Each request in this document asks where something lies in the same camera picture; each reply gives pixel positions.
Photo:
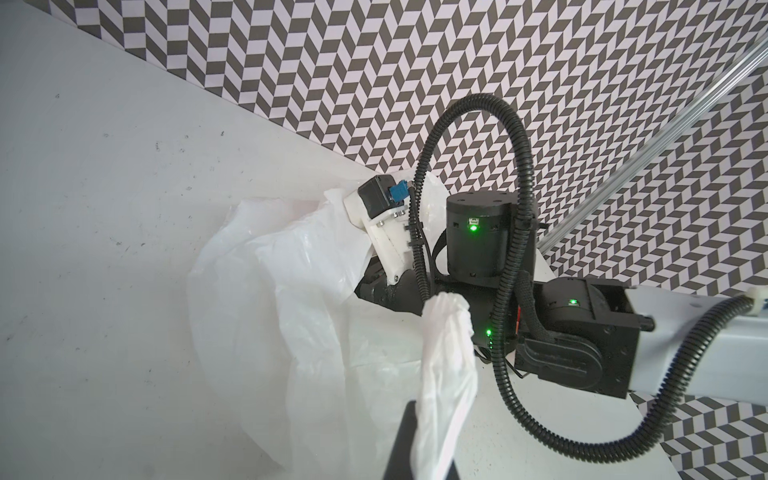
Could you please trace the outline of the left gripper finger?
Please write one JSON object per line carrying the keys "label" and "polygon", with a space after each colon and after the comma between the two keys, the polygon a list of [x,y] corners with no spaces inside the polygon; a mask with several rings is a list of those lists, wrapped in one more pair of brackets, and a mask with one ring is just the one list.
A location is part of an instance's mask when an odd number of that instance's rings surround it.
{"label": "left gripper finger", "polygon": [[416,401],[406,404],[383,480],[413,480],[411,450],[417,430]]}

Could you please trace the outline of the white plastic bag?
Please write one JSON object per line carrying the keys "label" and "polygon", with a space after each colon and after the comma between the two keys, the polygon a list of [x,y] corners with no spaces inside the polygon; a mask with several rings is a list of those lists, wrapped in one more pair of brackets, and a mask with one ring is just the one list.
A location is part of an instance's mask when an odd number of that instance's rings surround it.
{"label": "white plastic bag", "polygon": [[230,211],[187,278],[198,358],[282,479],[383,479],[410,401],[414,479],[445,479],[478,389],[469,310],[450,294],[419,316],[359,299],[373,247],[348,193]]}

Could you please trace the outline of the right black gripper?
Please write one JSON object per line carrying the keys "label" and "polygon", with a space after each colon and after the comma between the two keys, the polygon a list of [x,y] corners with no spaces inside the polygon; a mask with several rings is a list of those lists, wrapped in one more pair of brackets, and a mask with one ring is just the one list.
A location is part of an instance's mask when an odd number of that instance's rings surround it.
{"label": "right black gripper", "polygon": [[[491,310],[501,280],[508,244],[514,229],[518,195],[508,191],[474,191],[451,195],[446,203],[446,227],[427,258],[446,255],[447,272],[435,264],[427,267],[432,292],[457,293],[469,303],[477,355],[490,358]],[[390,284],[382,262],[370,261],[355,294],[362,300],[395,312],[419,316],[424,302],[416,274],[408,269]]]}

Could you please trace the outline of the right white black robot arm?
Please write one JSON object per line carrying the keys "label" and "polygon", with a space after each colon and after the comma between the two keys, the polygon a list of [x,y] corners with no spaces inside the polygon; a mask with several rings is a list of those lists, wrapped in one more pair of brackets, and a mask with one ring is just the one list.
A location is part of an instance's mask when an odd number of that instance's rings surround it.
{"label": "right white black robot arm", "polygon": [[[446,199],[443,231],[430,241],[421,219],[424,190],[438,141],[470,112],[496,118],[514,152],[518,188],[471,191]],[[472,351],[493,367],[506,407],[540,443],[589,463],[618,463],[651,450],[681,404],[707,350],[734,319],[767,312],[767,291],[702,301],[702,312],[672,302],[664,291],[643,291],[615,280],[534,279],[539,222],[534,157],[515,110],[490,94],[452,104],[430,131],[412,180],[377,175],[355,189],[345,206],[375,257],[357,286],[359,298],[397,312],[421,314],[434,296],[465,302],[474,326]],[[512,386],[533,375],[563,387],[625,398],[639,380],[643,358],[660,381],[655,402],[627,436],[600,443],[565,438],[534,418]]]}

